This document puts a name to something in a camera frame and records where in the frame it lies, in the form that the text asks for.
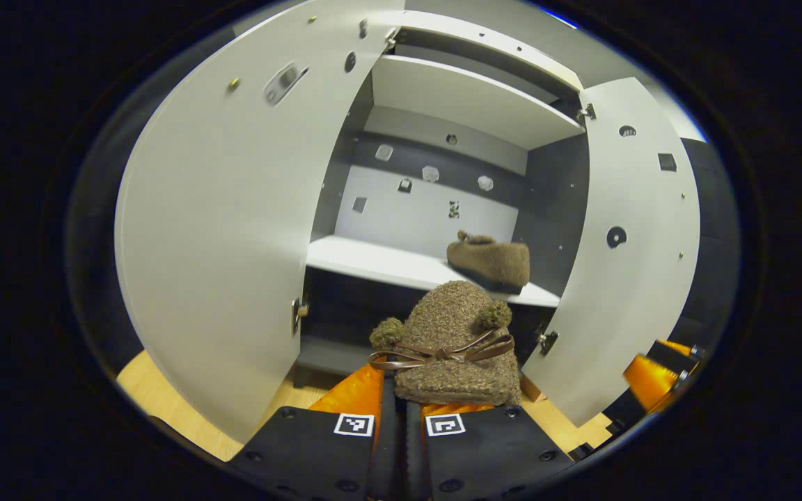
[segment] bow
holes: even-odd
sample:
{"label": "bow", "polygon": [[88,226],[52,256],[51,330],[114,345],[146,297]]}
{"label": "bow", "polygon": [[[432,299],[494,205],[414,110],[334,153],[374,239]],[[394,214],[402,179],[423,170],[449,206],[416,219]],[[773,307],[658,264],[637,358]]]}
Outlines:
{"label": "bow", "polygon": [[[474,350],[472,352],[464,353],[467,349],[472,348],[473,346],[477,345],[483,340],[486,340],[488,336],[494,333],[496,329],[491,329],[486,333],[481,334],[477,340],[469,343],[466,346],[461,346],[459,348],[439,348],[439,349],[431,349],[431,348],[423,348],[421,346],[411,346],[409,344],[404,344],[403,342],[395,343],[395,346],[398,348],[409,349],[411,351],[416,351],[417,353],[426,355],[426,356],[418,356],[418,355],[404,355],[404,353],[398,353],[396,351],[375,351],[370,353],[370,356],[367,358],[367,362],[370,363],[370,367],[373,367],[379,371],[395,371],[398,369],[411,369],[414,367],[423,367],[424,365],[432,364],[432,362],[436,362],[439,360],[458,360],[461,362],[477,362],[479,360],[484,360],[486,358],[492,358],[492,356],[503,355],[507,351],[511,350],[512,347],[515,345],[515,342],[512,340],[512,336],[510,334],[503,334],[502,336],[498,337],[497,339],[493,340],[493,342],[488,343],[487,345],[483,346],[481,349]],[[381,358],[381,356],[398,356],[398,358],[406,358],[407,360],[397,360],[397,361],[384,361],[384,362],[377,362],[377,358]]]}

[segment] cabinet door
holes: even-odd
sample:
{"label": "cabinet door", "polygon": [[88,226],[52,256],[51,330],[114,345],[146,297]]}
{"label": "cabinet door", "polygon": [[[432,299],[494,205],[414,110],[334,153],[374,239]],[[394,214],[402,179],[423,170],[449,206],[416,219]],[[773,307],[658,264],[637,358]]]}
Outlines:
{"label": "cabinet door", "polygon": [[[691,164],[652,95],[636,79],[621,79],[583,90],[580,102],[596,114],[586,118],[583,234],[547,329],[559,339],[546,356],[532,352],[522,369],[575,425],[627,389],[621,373],[637,353],[668,338],[691,288],[700,240]],[[612,232],[610,244],[612,228],[623,232],[618,242]]]}
{"label": "cabinet door", "polygon": [[176,86],[125,168],[115,245],[132,323],[169,383],[235,440],[299,354],[290,304],[327,162],[403,8],[310,0],[254,26]]}

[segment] screw hole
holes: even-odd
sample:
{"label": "screw hole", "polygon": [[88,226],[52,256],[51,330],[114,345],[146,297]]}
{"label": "screw hole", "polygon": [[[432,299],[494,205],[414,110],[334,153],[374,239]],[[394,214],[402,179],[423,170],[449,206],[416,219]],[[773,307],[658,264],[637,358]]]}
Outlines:
{"label": "screw hole", "polygon": [[516,486],[516,487],[513,487],[513,488],[506,489],[506,491],[504,491],[503,494],[500,494],[500,496],[502,498],[506,498],[507,495],[516,495],[516,494],[519,494],[519,492],[522,492],[522,491],[525,491],[525,486],[519,485],[519,486]]}
{"label": "screw hole", "polygon": [[284,492],[284,493],[290,494],[290,495],[295,495],[296,498],[299,497],[299,492],[296,492],[295,488],[287,487],[286,485],[277,486],[277,491]]}
{"label": "screw hole", "polygon": [[348,481],[348,479],[342,479],[339,482],[336,482],[336,488],[340,489],[340,491],[344,492],[355,492],[359,489],[359,485],[355,481]]}
{"label": "screw hole", "polygon": [[449,481],[444,481],[439,485],[439,491],[441,492],[455,492],[461,488],[462,481],[458,481],[458,479],[449,479]]}

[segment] screw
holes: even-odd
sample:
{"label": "screw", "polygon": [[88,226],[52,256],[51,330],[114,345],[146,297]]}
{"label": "screw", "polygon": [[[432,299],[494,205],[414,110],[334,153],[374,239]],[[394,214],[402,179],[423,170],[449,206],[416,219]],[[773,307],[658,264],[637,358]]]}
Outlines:
{"label": "screw", "polygon": [[439,485],[439,491],[441,492],[455,492],[461,488],[462,482],[458,481],[458,479],[449,479],[449,481],[444,481]]}
{"label": "screw", "polygon": [[340,489],[340,491],[355,492],[359,488],[359,485],[357,485],[357,482],[342,479],[341,481],[336,482],[336,488]]}

